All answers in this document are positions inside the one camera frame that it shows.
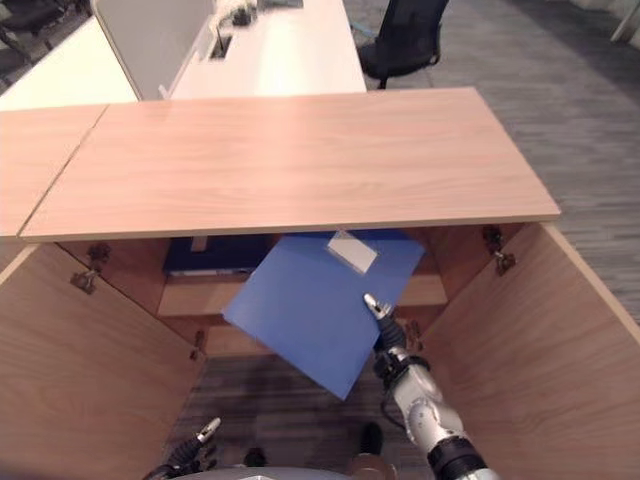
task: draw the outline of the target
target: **shoe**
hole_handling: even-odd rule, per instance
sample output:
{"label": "shoe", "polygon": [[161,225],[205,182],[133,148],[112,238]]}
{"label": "shoe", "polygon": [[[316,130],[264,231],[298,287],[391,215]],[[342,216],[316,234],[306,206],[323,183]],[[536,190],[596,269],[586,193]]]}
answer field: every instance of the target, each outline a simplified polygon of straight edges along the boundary
{"label": "shoe", "polygon": [[375,422],[367,423],[360,434],[360,453],[380,455],[383,442],[384,435],[380,426]]}
{"label": "shoe", "polygon": [[247,467],[264,467],[267,465],[267,457],[260,447],[253,447],[245,455],[243,463]]}

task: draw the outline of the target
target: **robotic arm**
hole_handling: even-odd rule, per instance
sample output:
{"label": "robotic arm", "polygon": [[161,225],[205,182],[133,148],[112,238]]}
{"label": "robotic arm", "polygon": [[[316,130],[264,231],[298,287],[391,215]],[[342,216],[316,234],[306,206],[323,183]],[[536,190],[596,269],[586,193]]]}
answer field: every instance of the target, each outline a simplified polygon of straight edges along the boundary
{"label": "robotic arm", "polygon": [[374,368],[384,383],[383,413],[386,399],[393,396],[409,439],[425,455],[437,480],[498,480],[471,444],[456,411],[444,401],[427,362],[405,350],[406,338],[391,306],[368,293],[364,301],[380,326]]}
{"label": "robotic arm", "polygon": [[[382,413],[407,432],[409,439],[426,457],[436,480],[499,480],[485,464],[471,444],[462,421],[444,401],[442,392],[429,373],[429,365],[421,357],[406,351],[404,331],[396,323],[390,305],[383,305],[371,294],[364,301],[380,327],[376,351],[375,372],[382,379],[385,397]],[[393,397],[402,412],[404,425],[386,413],[385,404]],[[150,472],[144,480],[159,480],[188,476],[209,470],[215,461],[205,468],[196,460],[202,448],[220,426],[216,418],[195,437],[179,445],[164,465]],[[208,472],[198,478],[216,480],[250,480],[260,478],[341,480],[343,475],[301,469],[222,469]]]}

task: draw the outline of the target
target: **cabinet door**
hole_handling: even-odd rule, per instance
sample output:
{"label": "cabinet door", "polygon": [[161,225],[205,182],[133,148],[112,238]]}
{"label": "cabinet door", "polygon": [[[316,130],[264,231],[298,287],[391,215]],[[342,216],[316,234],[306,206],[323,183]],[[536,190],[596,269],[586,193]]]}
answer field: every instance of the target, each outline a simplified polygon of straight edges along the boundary
{"label": "cabinet door", "polygon": [[0,473],[141,478],[199,373],[185,341],[108,284],[70,285],[84,269],[43,245],[1,276]]}
{"label": "cabinet door", "polygon": [[640,329],[553,226],[505,251],[424,335],[434,377],[503,478],[637,478]]}

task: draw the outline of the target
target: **white desk surface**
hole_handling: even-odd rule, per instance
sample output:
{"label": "white desk surface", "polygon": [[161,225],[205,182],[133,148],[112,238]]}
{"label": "white desk surface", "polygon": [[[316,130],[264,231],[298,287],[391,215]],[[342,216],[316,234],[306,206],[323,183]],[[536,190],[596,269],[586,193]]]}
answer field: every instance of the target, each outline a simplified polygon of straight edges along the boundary
{"label": "white desk surface", "polygon": [[[342,0],[304,0],[234,28],[223,61],[186,67],[172,98],[248,97],[366,90]],[[0,110],[135,102],[92,17],[0,96]]]}
{"label": "white desk surface", "polygon": [[137,101],[91,17],[0,96],[0,110]]}
{"label": "white desk surface", "polygon": [[261,13],[224,60],[195,58],[171,98],[313,95],[366,91],[342,0]]}

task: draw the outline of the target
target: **dark blue binder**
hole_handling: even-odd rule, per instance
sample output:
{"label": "dark blue binder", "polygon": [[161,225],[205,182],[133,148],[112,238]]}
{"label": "dark blue binder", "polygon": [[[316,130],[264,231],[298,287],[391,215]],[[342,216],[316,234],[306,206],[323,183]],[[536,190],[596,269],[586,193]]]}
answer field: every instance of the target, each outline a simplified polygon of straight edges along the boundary
{"label": "dark blue binder", "polygon": [[335,232],[286,235],[224,312],[341,399],[378,338],[364,293],[395,305],[424,253],[399,230],[350,233],[378,253],[365,274],[328,250]]}

